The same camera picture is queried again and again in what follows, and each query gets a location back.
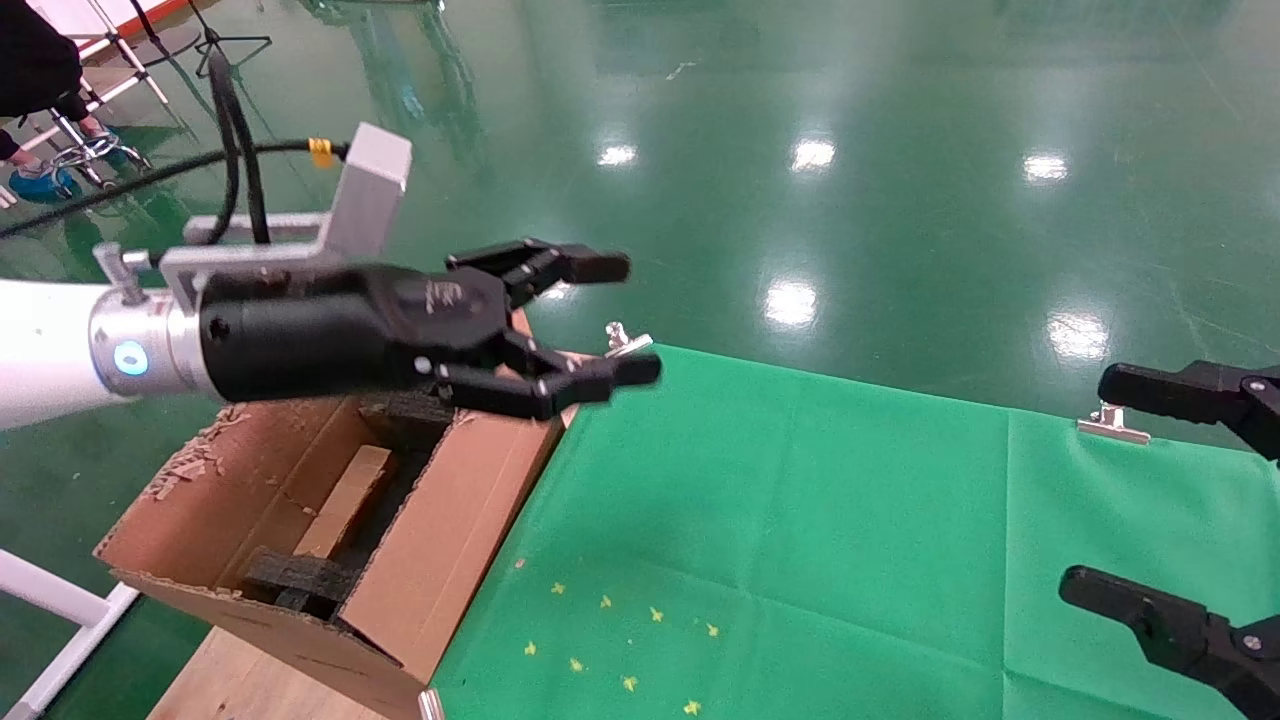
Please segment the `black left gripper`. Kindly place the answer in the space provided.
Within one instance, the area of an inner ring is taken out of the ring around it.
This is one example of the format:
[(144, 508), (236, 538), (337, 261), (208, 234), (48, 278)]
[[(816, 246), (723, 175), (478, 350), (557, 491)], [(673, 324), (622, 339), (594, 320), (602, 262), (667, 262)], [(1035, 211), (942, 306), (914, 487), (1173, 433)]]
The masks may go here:
[(233, 404), (433, 382), (456, 407), (548, 421), (657, 384), (663, 361), (570, 357), (507, 331), (513, 310), (561, 282), (622, 283), (631, 266), (625, 252), (522, 238), (449, 255), (445, 273), (365, 264), (284, 284), (218, 275), (200, 300), (204, 365)]

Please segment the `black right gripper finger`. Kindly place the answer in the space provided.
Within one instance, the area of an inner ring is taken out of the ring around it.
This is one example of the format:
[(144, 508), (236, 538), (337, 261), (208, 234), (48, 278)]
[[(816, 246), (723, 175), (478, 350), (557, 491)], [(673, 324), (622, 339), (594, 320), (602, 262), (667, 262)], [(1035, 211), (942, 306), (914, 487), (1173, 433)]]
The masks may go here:
[(1279, 717), (1279, 616), (1242, 626), (1202, 603), (1075, 565), (1066, 603), (1120, 623), (1148, 664), (1213, 688), (1247, 719)]
[(1100, 400), (1193, 424), (1226, 427), (1261, 457), (1279, 460), (1279, 366), (1244, 369), (1204, 360), (1179, 372), (1115, 363)]

